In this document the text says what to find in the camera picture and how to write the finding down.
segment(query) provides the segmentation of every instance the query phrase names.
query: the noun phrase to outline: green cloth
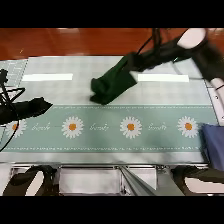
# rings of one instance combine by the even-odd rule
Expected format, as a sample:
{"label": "green cloth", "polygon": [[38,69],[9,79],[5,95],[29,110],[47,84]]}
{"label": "green cloth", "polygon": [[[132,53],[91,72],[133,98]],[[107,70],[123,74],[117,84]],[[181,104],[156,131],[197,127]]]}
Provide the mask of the green cloth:
{"label": "green cloth", "polygon": [[135,79],[125,68],[128,57],[124,56],[114,67],[102,77],[91,80],[91,90],[95,95],[90,101],[106,105],[121,95],[124,91],[137,84]]}

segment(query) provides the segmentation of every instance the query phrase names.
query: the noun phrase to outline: blue cloth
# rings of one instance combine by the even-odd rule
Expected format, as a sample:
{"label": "blue cloth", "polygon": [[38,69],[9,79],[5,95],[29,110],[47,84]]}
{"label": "blue cloth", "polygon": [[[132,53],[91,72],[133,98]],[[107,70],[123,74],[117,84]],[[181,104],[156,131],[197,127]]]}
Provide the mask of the blue cloth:
{"label": "blue cloth", "polygon": [[224,127],[205,124],[202,127],[207,151],[213,168],[224,171]]}

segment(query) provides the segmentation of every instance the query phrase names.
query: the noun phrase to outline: orange surface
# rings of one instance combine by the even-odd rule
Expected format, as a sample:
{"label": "orange surface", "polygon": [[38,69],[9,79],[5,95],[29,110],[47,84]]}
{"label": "orange surface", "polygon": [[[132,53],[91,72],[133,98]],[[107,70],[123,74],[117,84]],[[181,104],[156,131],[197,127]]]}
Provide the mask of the orange surface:
{"label": "orange surface", "polygon": [[[174,38],[186,28],[172,28]],[[151,36],[151,28],[0,28],[0,60],[30,56],[125,55],[137,51]],[[167,41],[162,32],[163,42]],[[224,52],[224,32],[209,31]]]}

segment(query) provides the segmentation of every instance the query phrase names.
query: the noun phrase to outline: table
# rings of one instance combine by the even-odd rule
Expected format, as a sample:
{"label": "table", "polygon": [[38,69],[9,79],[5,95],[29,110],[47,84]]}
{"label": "table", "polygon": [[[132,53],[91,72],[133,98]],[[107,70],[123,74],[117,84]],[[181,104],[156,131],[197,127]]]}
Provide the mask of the table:
{"label": "table", "polygon": [[[214,90],[208,86],[211,89],[209,95],[206,83],[193,61],[188,59],[176,65],[182,74],[189,75],[189,83],[141,82],[106,107],[90,102],[90,80],[102,76],[120,59],[121,56],[30,57],[23,75],[72,73],[73,78],[67,81],[20,82],[19,86],[25,87],[26,92],[17,101],[43,96],[54,106],[40,117],[26,119],[26,131],[1,152],[0,161],[66,164],[206,163],[201,153],[204,145],[200,146],[200,132],[195,138],[188,138],[181,135],[177,128],[178,121],[183,121],[185,116],[187,119],[194,118],[200,126],[200,122],[217,124],[223,115],[222,107],[214,100]],[[175,74],[170,63],[144,72]],[[213,108],[215,104],[219,108],[216,113]],[[80,137],[71,138],[61,131],[62,124],[76,116],[84,121],[84,126],[81,125]],[[140,136],[130,139],[125,133],[122,134],[119,125],[126,117],[132,121],[134,117],[136,122],[140,122]],[[7,140],[6,134],[4,129],[1,144]]]}

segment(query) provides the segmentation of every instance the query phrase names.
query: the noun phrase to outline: daisy print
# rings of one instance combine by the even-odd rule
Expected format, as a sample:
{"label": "daisy print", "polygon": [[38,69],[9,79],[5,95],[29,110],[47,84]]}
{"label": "daisy print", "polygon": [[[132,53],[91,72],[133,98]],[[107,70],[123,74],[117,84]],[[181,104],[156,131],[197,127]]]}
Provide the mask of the daisy print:
{"label": "daisy print", "polygon": [[[12,136],[13,132],[16,130],[16,127],[17,127],[17,121],[13,121],[6,126],[6,134],[8,135],[9,138]],[[25,120],[19,121],[19,127],[16,130],[14,137],[17,138],[20,135],[22,135],[23,131],[26,130],[26,127],[27,126],[26,126]]]}
{"label": "daisy print", "polygon": [[194,138],[198,134],[198,125],[194,118],[182,117],[179,119],[177,127],[185,137]]}
{"label": "daisy print", "polygon": [[120,127],[120,131],[123,132],[123,135],[125,135],[126,138],[130,139],[139,136],[141,134],[140,131],[142,130],[140,121],[134,117],[126,117],[125,119],[123,119]]}
{"label": "daisy print", "polygon": [[82,134],[83,126],[83,121],[78,117],[69,117],[63,122],[61,131],[66,138],[71,139]]}

